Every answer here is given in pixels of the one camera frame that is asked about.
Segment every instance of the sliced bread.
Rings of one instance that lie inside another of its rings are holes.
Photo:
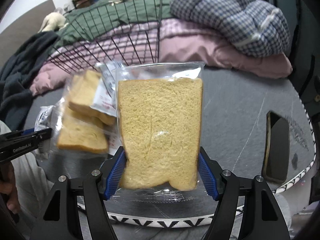
[[[57,148],[107,153],[109,146],[102,128],[103,123],[98,118],[80,114],[66,106]]]
[[[114,116],[92,109],[92,105],[101,74],[86,70],[83,76],[75,76],[69,92],[69,108],[81,114],[98,117],[106,125],[113,125],[116,121]]]
[[[201,130],[200,78],[120,81],[120,132],[127,156],[121,187],[197,183]]]

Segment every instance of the green blanket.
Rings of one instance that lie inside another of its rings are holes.
[[[173,18],[170,1],[162,0],[161,19]],[[67,15],[69,25],[58,32],[60,40],[54,47],[58,49],[76,41],[92,41],[120,25],[158,21],[159,17],[160,0],[127,0],[116,5],[111,5],[109,0],[100,0]]]

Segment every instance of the wire basket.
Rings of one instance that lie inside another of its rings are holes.
[[[68,41],[61,39],[48,61],[70,74],[109,60],[127,66],[156,63],[161,16],[162,0],[126,0],[80,9],[63,32],[77,41],[64,45]]]

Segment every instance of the checkered fabric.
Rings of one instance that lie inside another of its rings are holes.
[[[172,0],[170,12],[220,31],[248,56],[280,54],[289,46],[282,11],[262,0]]]

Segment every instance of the pink blanket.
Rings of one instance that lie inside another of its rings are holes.
[[[126,61],[128,65],[154,62],[157,58],[157,29],[144,30],[155,26],[156,23],[126,25],[102,35],[97,42],[77,42],[60,48],[42,66],[30,90],[33,95],[38,95],[57,89],[63,86],[71,73],[110,58]],[[130,34],[131,40],[128,35],[110,39],[111,35],[132,31],[138,32]],[[287,77],[292,72],[292,66],[283,53],[265,58],[249,57],[236,50],[216,30],[179,19],[162,21],[159,46],[159,62],[204,61],[208,66],[235,68],[269,78]]]

